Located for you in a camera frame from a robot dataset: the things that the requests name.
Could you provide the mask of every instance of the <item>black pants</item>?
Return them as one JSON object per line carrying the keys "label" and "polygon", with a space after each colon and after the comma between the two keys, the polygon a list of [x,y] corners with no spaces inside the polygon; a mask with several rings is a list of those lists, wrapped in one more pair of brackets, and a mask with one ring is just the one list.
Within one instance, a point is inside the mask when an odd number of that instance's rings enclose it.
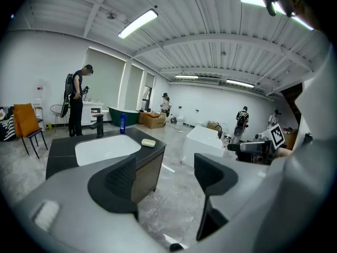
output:
{"label": "black pants", "polygon": [[70,137],[82,135],[82,99],[70,99],[69,135]]}

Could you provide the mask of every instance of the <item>soap bar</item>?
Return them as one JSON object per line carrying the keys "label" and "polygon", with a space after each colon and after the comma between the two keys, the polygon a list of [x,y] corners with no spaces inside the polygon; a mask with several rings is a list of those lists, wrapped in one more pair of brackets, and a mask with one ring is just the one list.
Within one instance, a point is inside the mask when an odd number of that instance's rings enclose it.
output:
{"label": "soap bar", "polygon": [[149,139],[143,139],[142,140],[142,145],[143,146],[148,146],[148,147],[154,147],[156,145],[156,141],[149,140]]}

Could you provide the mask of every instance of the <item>blue bottle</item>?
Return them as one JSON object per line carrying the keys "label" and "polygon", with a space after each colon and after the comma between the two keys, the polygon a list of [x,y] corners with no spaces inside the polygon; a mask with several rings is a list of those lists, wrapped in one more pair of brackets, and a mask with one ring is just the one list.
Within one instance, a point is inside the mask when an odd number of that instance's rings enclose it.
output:
{"label": "blue bottle", "polygon": [[120,132],[121,134],[125,134],[125,125],[126,125],[126,115],[125,113],[121,114],[121,120],[120,120]]}

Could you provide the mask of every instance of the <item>window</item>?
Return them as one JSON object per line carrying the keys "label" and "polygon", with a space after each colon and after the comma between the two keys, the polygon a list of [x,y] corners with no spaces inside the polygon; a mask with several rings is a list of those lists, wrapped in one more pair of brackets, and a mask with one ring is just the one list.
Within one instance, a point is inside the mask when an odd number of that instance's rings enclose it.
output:
{"label": "window", "polygon": [[136,110],[138,103],[139,90],[141,88],[143,70],[132,65],[130,77],[126,88],[125,110]]}
{"label": "window", "polygon": [[87,64],[94,68],[94,74],[82,81],[83,88],[91,86],[87,99],[103,102],[103,110],[108,106],[117,107],[125,61],[89,48],[83,66]]}
{"label": "window", "polygon": [[142,110],[147,111],[148,106],[150,104],[150,98],[151,98],[151,91],[152,88],[146,86],[144,89],[144,94],[143,94],[143,101],[142,101]]}

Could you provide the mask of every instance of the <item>backpack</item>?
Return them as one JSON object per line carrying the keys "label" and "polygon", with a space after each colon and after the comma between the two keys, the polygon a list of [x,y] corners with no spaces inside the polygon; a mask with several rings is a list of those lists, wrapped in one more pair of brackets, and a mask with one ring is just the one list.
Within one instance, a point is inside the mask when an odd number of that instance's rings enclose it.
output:
{"label": "backpack", "polygon": [[64,89],[64,94],[63,94],[63,105],[62,105],[62,110],[61,110],[61,118],[63,118],[69,108],[69,95],[73,93],[73,75],[68,74],[67,78],[65,80],[65,89]]}
{"label": "backpack", "polygon": [[72,93],[73,93],[73,75],[68,74],[67,79],[65,80],[65,89],[64,89],[63,99],[65,99]]}
{"label": "backpack", "polygon": [[246,117],[248,113],[247,112],[240,112],[239,119],[237,120],[237,126],[244,127],[246,124]]}

